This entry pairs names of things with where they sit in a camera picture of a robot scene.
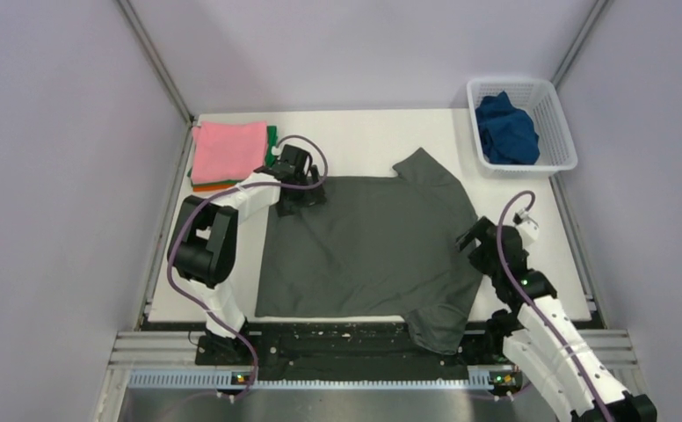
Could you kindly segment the dark grey t-shirt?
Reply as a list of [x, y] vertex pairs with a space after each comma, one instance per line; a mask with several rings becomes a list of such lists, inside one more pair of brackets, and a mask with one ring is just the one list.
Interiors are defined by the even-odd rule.
[[271, 207], [257, 317], [400, 316], [417, 346], [457, 351], [482, 275], [456, 242], [476, 211], [425, 150], [393, 169], [327, 178], [326, 201], [290, 215]]

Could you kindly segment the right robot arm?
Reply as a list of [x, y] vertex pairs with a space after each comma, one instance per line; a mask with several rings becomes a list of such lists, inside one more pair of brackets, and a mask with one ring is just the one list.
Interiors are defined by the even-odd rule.
[[563, 309], [548, 278], [528, 265], [517, 228], [480, 218], [456, 242], [490, 278], [505, 309], [487, 322], [483, 349], [515, 364], [560, 421], [655, 421], [657, 408], [611, 374]]

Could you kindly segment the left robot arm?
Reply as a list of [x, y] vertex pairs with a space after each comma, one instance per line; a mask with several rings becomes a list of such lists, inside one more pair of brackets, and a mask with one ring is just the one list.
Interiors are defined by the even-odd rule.
[[165, 273], [170, 286], [205, 313], [206, 332], [198, 347], [207, 356], [235, 364], [255, 354], [243, 333], [247, 318], [229, 284], [239, 226], [270, 207], [284, 217], [323, 204], [326, 175], [309, 151], [280, 145], [272, 164], [257, 168], [236, 186], [209, 198], [191, 195], [183, 200]]

